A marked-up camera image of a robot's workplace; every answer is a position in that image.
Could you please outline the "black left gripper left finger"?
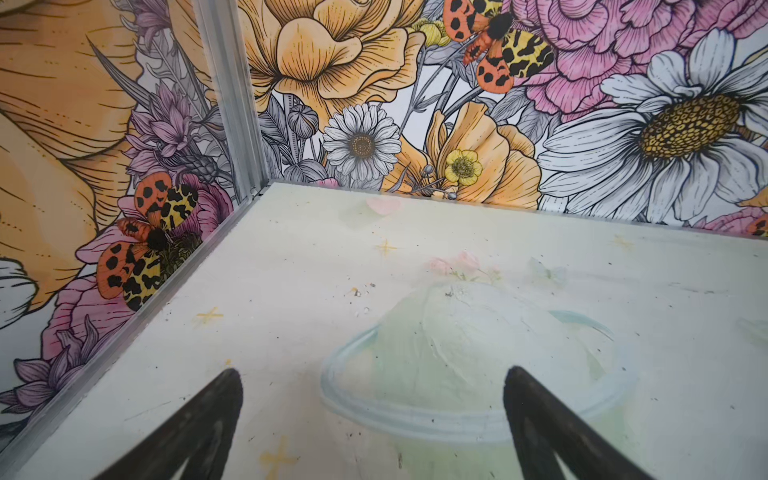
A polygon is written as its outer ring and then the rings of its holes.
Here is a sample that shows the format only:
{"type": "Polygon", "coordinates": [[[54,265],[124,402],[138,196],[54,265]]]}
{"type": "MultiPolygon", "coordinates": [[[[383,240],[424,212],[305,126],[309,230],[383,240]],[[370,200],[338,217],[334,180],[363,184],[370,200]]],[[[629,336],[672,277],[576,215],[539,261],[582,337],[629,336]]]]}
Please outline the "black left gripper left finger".
{"type": "Polygon", "coordinates": [[[242,405],[241,376],[228,368],[97,477],[220,479],[242,405]]]}

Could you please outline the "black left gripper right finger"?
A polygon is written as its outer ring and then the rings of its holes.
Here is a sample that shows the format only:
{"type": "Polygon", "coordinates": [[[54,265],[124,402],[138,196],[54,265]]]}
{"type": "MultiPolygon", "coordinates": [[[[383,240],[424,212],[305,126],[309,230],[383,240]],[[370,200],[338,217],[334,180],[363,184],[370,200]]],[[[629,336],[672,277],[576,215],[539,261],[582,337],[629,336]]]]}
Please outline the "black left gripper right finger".
{"type": "Polygon", "coordinates": [[[520,366],[505,378],[503,405],[522,476],[563,479],[648,479],[562,401],[520,366]]]}

